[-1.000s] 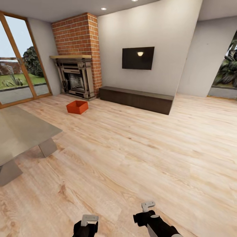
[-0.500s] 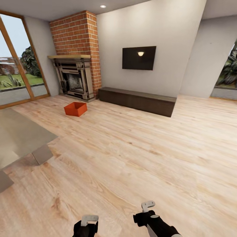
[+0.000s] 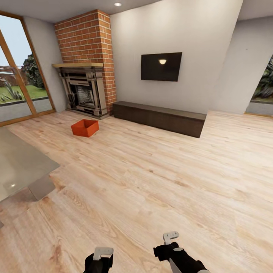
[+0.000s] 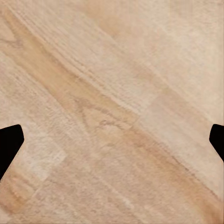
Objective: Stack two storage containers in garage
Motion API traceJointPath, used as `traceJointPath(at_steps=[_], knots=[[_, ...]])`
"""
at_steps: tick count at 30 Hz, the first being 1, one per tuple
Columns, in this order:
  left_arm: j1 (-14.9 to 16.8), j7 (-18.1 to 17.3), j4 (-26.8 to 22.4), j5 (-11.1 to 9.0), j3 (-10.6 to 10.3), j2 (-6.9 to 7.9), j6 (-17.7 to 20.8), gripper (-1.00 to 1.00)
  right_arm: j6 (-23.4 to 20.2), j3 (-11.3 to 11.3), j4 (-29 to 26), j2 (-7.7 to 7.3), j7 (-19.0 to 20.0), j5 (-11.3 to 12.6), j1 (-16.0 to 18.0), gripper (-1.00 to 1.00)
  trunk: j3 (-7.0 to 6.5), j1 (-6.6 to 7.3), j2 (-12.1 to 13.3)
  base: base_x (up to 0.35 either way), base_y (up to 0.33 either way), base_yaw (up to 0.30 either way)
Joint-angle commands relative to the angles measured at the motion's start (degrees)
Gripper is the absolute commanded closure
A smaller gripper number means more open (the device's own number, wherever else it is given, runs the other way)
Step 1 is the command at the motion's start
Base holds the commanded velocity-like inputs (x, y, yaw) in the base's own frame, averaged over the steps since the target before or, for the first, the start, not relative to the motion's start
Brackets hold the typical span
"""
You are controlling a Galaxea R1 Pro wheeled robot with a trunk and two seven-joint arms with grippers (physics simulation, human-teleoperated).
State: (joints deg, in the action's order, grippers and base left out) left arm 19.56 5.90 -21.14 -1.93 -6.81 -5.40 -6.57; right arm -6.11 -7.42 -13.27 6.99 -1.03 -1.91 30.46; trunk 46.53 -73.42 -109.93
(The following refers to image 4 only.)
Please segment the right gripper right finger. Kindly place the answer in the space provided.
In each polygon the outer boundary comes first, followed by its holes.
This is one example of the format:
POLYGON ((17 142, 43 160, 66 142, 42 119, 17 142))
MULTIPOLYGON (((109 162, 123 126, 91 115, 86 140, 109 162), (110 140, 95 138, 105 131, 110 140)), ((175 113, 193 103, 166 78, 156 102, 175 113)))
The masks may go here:
POLYGON ((224 161, 224 126, 213 124, 209 141, 224 161))

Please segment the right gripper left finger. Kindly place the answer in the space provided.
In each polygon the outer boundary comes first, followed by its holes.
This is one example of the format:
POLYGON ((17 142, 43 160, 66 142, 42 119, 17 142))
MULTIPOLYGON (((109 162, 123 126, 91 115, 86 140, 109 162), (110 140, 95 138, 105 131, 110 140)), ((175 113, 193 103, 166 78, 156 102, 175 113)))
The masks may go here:
POLYGON ((0 129, 0 180, 24 142, 20 124, 0 129))

